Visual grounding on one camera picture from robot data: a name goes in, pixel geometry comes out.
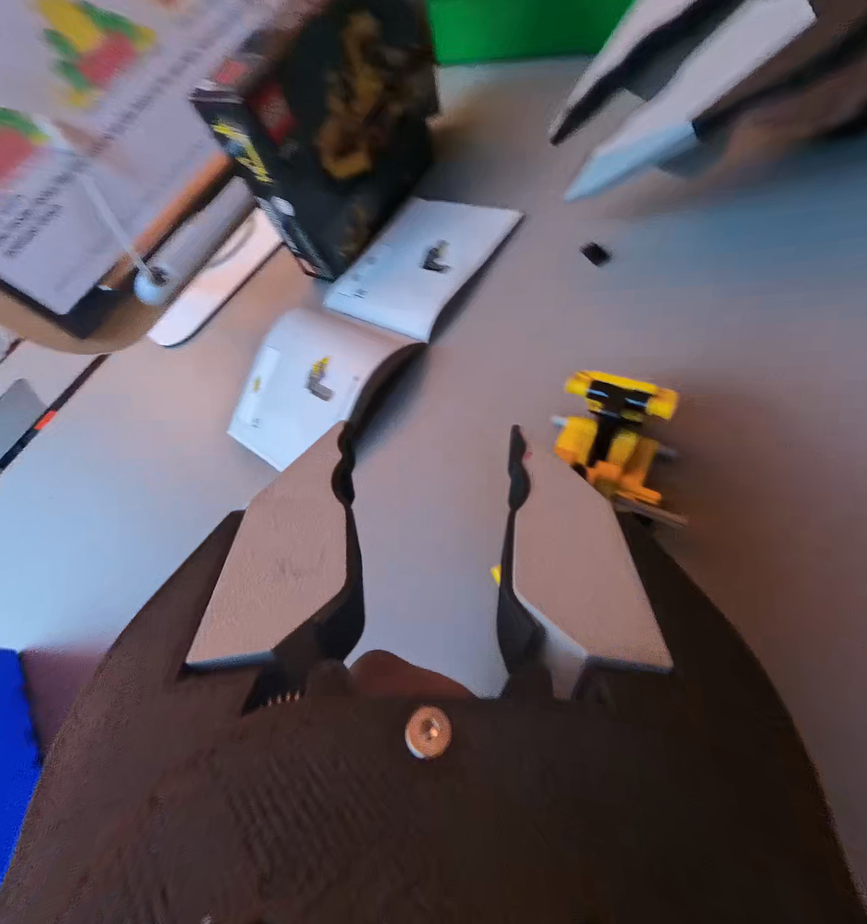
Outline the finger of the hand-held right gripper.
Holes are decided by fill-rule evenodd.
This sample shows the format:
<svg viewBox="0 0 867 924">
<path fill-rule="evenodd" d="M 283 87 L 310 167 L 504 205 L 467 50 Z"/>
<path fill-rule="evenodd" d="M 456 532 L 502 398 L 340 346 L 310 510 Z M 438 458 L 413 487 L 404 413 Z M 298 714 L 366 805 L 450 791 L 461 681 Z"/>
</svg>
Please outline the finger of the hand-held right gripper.
<svg viewBox="0 0 867 924">
<path fill-rule="evenodd" d="M 739 1 L 634 2 L 551 122 L 549 142 L 563 143 L 634 77 L 682 42 L 720 24 L 739 6 Z"/>
<path fill-rule="evenodd" d="M 701 141 L 694 118 L 813 20 L 808 2 L 740 2 L 720 24 L 663 55 L 623 89 L 642 104 L 588 156 L 566 202 L 601 195 L 689 154 Z"/>
</svg>

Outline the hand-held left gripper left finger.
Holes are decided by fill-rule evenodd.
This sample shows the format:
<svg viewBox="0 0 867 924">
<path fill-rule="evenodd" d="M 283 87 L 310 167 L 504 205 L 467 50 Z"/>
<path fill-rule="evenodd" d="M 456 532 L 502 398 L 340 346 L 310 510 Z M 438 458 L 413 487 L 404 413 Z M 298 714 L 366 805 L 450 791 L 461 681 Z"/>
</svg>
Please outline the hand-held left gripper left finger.
<svg viewBox="0 0 867 924">
<path fill-rule="evenodd" d="M 342 661 L 365 627 L 351 427 L 335 424 L 249 503 L 186 664 Z"/>
</svg>

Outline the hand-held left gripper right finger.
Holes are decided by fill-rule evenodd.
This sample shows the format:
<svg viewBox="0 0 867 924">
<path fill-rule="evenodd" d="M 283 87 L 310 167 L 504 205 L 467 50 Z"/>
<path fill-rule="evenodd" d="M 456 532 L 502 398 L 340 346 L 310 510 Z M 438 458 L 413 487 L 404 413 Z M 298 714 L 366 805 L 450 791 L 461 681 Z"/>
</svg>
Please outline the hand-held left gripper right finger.
<svg viewBox="0 0 867 924">
<path fill-rule="evenodd" d="M 612 505 L 511 428 L 496 632 L 509 676 L 574 697 L 590 668 L 669 675 L 663 637 Z"/>
</svg>

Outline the yellow black lego model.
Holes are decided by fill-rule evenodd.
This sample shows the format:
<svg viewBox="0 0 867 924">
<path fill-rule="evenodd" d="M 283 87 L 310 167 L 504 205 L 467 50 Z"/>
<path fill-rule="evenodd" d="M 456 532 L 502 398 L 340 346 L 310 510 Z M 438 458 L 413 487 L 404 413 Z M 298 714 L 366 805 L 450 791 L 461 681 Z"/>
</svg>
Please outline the yellow black lego model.
<svg viewBox="0 0 867 924">
<path fill-rule="evenodd" d="M 688 518 L 649 484 L 655 464 L 678 453 L 645 433 L 651 420 L 670 422 L 679 392 L 620 375 L 578 371 L 566 379 L 568 395 L 584 401 L 586 414 L 555 416 L 555 456 L 589 482 L 613 507 L 647 524 L 680 529 Z"/>
</svg>

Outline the white instruction booklet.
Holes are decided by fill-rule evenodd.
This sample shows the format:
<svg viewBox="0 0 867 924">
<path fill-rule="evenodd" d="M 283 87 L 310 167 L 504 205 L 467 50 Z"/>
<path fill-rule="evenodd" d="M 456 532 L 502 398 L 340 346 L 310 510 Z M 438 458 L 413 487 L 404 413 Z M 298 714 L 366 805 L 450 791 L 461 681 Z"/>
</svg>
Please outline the white instruction booklet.
<svg viewBox="0 0 867 924">
<path fill-rule="evenodd" d="M 284 471 L 335 425 L 357 426 L 523 218 L 512 209 L 408 200 L 321 306 L 278 318 L 227 434 Z"/>
</svg>

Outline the black lego box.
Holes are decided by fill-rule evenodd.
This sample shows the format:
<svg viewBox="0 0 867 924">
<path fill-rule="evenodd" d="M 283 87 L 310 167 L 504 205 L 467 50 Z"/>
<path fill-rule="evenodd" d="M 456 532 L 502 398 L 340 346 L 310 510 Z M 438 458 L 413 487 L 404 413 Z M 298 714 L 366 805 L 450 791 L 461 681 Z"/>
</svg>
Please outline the black lego box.
<svg viewBox="0 0 867 924">
<path fill-rule="evenodd" d="M 303 272 L 334 282 L 432 163 L 427 12 L 411 1 L 272 4 L 189 100 Z"/>
</svg>

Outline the green panel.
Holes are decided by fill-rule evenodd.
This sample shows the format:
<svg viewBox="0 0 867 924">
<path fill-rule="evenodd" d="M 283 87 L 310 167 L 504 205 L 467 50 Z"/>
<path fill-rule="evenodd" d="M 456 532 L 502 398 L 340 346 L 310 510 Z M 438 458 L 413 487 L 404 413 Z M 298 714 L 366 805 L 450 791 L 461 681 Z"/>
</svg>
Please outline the green panel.
<svg viewBox="0 0 867 924">
<path fill-rule="evenodd" d="M 437 61 L 477 64 L 591 55 L 632 1 L 427 1 Z"/>
</svg>

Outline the white stand base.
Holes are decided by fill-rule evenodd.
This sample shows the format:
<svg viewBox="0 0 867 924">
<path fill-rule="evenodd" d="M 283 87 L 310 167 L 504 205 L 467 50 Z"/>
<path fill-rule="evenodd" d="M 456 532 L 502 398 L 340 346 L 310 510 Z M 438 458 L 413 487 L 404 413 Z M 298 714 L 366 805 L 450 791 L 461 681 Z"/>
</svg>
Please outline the white stand base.
<svg viewBox="0 0 867 924">
<path fill-rule="evenodd" d="M 241 178 L 232 178 L 150 258 L 135 295 L 160 315 L 147 334 L 157 346 L 191 339 L 281 247 Z"/>
</svg>

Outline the grey tablet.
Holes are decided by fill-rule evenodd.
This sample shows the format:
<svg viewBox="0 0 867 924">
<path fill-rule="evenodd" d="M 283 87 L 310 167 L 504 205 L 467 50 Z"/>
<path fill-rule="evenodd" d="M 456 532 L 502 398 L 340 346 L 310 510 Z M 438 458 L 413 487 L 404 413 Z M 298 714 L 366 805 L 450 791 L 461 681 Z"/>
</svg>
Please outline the grey tablet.
<svg viewBox="0 0 867 924">
<path fill-rule="evenodd" d="M 26 379 L 16 379 L 0 397 L 0 471 L 18 445 L 25 444 L 47 405 Z"/>
</svg>

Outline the clipboard with instruction sheet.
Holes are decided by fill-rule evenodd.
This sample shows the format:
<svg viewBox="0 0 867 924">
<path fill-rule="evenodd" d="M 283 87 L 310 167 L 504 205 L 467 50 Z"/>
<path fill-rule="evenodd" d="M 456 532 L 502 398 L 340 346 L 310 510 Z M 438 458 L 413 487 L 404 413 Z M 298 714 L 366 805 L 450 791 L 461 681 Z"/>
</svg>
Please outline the clipboard with instruction sheet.
<svg viewBox="0 0 867 924">
<path fill-rule="evenodd" d="M 214 158 L 189 93 L 279 6 L 0 1 L 0 283 L 72 312 Z"/>
</svg>

